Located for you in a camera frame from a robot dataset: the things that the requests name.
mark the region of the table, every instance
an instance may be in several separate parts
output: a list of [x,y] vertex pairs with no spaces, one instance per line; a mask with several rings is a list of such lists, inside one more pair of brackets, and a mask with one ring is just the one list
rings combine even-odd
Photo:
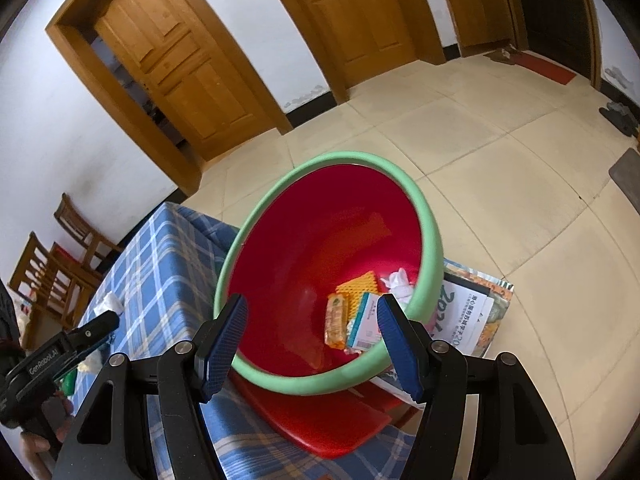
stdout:
[[[163,204],[145,223],[107,273],[81,319],[95,317],[94,307],[113,291],[125,307],[111,352],[130,359],[163,353],[191,338],[212,317],[215,286],[238,229],[172,203]],[[76,409],[95,376],[78,374]],[[157,397],[148,402],[149,427],[158,478],[173,473],[162,434]],[[229,381],[202,407],[220,463],[229,480],[299,478],[366,480],[399,478],[414,437],[387,426],[355,452],[322,460],[273,431],[244,402]]]

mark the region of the green rim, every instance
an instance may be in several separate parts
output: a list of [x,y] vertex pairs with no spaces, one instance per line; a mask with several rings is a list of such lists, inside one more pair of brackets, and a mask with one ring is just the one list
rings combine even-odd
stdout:
[[[228,284],[238,254],[258,218],[269,204],[293,182],[315,170],[335,164],[359,164],[385,173],[404,190],[412,202],[422,231],[422,259],[414,295],[405,309],[405,314],[408,318],[421,322],[427,322],[430,319],[438,301],[443,273],[442,241],[433,213],[418,186],[404,171],[384,158],[361,152],[334,152],[317,156],[287,173],[260,200],[240,229],[220,272],[214,298],[214,314],[216,316],[226,303]],[[314,376],[283,377],[270,374],[251,364],[240,352],[234,358],[233,368],[242,377],[261,388],[282,394],[307,396],[328,394],[351,388],[379,374],[390,364],[391,360],[386,346],[381,341],[356,360],[335,370]]]

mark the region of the red doormat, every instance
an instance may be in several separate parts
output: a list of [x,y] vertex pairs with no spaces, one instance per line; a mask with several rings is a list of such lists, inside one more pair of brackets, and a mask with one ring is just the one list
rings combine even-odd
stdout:
[[562,66],[551,63],[541,57],[532,56],[526,52],[514,52],[511,54],[516,64],[533,70],[546,78],[549,78],[556,83],[566,85],[571,79],[575,77],[575,74],[570,70],[565,69]]

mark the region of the door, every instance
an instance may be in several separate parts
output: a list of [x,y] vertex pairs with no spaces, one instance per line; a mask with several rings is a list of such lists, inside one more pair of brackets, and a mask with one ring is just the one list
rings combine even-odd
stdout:
[[507,0],[447,1],[461,50],[470,46],[508,41],[511,38],[511,14]]
[[590,20],[584,0],[520,0],[529,47],[591,78]]
[[398,0],[301,0],[348,86],[416,58]]
[[274,126],[187,0],[112,0],[95,30],[205,160]]

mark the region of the gray mat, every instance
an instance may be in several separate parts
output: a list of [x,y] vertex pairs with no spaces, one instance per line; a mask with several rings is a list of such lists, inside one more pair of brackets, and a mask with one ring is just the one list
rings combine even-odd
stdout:
[[640,154],[633,148],[626,150],[609,175],[640,214]]

